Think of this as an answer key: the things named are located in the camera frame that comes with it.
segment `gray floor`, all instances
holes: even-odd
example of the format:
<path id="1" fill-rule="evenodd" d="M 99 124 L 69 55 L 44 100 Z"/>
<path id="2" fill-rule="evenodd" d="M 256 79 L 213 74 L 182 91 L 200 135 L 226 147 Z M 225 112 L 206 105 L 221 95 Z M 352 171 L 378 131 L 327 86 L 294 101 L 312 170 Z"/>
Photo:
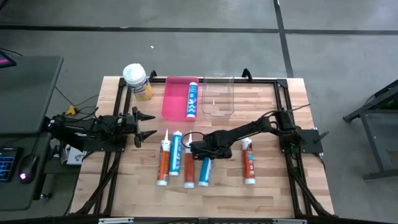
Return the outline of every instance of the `gray floor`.
<path id="1" fill-rule="evenodd" d="M 280 0 L 286 29 L 398 29 L 393 0 Z M 76 26 L 277 28 L 271 0 L 10 0 L 0 22 Z M 398 178 L 365 183 L 377 171 L 362 124 L 344 115 L 397 79 L 398 38 L 288 35 L 294 76 L 304 78 L 313 119 L 321 131 L 335 213 L 398 222 Z M 202 76 L 207 71 L 286 77 L 278 34 L 1 31 L 0 47 L 24 55 L 62 55 L 58 87 L 74 102 L 97 94 L 102 77 L 139 62 L 147 73 Z M 49 115 L 68 103 L 55 93 Z M 76 177 L 57 177 L 55 197 L 0 219 L 63 214 Z"/>

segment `orange caulk tube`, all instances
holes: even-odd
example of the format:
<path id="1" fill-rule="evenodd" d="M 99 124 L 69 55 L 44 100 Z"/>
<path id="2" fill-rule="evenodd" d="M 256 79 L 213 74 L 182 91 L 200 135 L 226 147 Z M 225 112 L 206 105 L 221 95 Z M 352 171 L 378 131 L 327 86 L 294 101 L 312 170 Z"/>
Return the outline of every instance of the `orange caulk tube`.
<path id="1" fill-rule="evenodd" d="M 162 140 L 160 145 L 160 156 L 159 156 L 159 172 L 157 173 L 158 186 L 167 186 L 169 179 L 169 162 L 170 162 L 170 143 L 168 139 L 169 130 L 166 129 L 166 136 Z"/>
<path id="2" fill-rule="evenodd" d="M 189 141 L 185 145 L 190 147 L 191 142 L 192 134 L 189 134 Z M 195 162 L 192 158 L 191 148 L 188 147 L 185 148 L 184 188 L 192 189 L 195 188 Z"/>
<path id="3" fill-rule="evenodd" d="M 242 151 L 244 184 L 255 184 L 256 176 L 254 175 L 254 158 L 253 149 L 251 147 L 251 139 L 242 139 Z"/>

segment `blue caulk tube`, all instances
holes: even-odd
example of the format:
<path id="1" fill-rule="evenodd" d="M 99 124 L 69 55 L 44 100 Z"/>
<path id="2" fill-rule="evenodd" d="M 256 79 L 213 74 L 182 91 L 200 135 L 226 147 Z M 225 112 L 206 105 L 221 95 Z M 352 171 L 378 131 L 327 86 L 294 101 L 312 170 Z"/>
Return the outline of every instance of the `blue caulk tube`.
<path id="1" fill-rule="evenodd" d="M 206 157 L 201 165 L 199 186 L 208 187 L 211 172 L 211 159 Z"/>
<path id="2" fill-rule="evenodd" d="M 172 148 L 170 152 L 170 176 L 178 176 L 180 174 L 181 139 L 181 132 L 176 131 L 173 133 Z"/>
<path id="3" fill-rule="evenodd" d="M 197 117 L 198 84 L 189 83 L 187 118 Z"/>

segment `wooden table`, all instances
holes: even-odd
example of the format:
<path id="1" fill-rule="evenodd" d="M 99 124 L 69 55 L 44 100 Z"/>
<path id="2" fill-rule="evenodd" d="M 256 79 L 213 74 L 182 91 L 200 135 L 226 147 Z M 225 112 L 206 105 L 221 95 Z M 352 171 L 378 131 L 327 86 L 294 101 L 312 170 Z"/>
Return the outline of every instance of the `wooden table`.
<path id="1" fill-rule="evenodd" d="M 304 80 L 289 78 L 287 81 L 293 108 L 306 105 L 308 98 Z M 118 82 L 119 77 L 104 77 L 97 104 L 99 106 L 97 116 L 113 113 Z M 128 137 L 126 151 L 122 154 L 119 166 L 112 216 L 294 217 L 285 157 L 280 152 L 278 137 L 269 133 L 251 137 L 256 167 L 255 185 L 243 183 L 241 144 L 236 142 L 232 146 L 232 158 L 214 161 L 209 187 L 185 189 L 183 174 L 171 177 L 167 187 L 156 186 L 160 141 L 165 136 L 166 128 L 169 129 L 169 139 L 171 139 L 171 133 L 176 130 L 182 133 L 187 133 L 189 130 L 210 133 L 217 129 L 232 129 L 254 121 L 266 111 L 276 109 L 272 85 L 235 84 L 235 112 L 230 119 L 205 119 L 199 103 L 197 120 L 194 123 L 176 123 L 162 119 L 164 84 L 153 83 L 152 87 L 154 95 L 151 100 L 137 101 L 132 96 L 130 105 L 137 106 L 145 114 L 156 116 L 156 119 L 141 122 L 142 131 L 156 129 L 158 132 L 146 139 L 141 148 L 134 146 L 132 136 Z M 199 86 L 198 102 L 201 102 L 201 86 Z M 303 129 L 313 128 L 309 107 L 294 111 L 294 118 L 296 125 Z M 103 152 L 96 152 L 84 160 L 71 212 L 78 210 L 98 186 L 103 157 Z M 319 158 L 312 154 L 303 154 L 303 164 L 308 187 L 324 208 L 333 213 L 325 171 Z M 201 162 L 196 161 L 196 180 L 199 177 L 200 166 Z M 300 208 L 304 212 L 300 190 L 298 195 Z M 106 196 L 107 193 L 104 194 L 102 208 L 106 203 Z"/>

